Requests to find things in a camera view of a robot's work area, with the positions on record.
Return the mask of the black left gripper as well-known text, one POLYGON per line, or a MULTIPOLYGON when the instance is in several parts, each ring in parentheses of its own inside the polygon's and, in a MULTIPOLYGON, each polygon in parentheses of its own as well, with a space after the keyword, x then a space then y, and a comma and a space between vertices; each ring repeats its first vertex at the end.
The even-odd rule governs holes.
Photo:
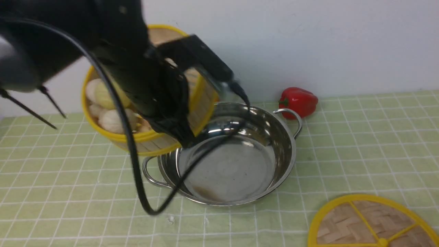
POLYGON ((182 44, 147 44, 140 49, 102 44, 93 51, 154 131, 183 147, 195 140, 188 122, 189 86, 183 77, 196 59, 182 44))

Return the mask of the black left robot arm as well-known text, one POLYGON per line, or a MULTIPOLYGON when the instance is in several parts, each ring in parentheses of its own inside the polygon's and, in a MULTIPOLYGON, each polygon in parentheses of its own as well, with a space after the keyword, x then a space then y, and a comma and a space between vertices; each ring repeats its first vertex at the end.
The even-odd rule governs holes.
POLYGON ((156 132, 183 146, 194 140, 188 82, 150 40, 140 0, 2 0, 1 89, 32 92, 82 57, 64 33, 94 55, 156 132))

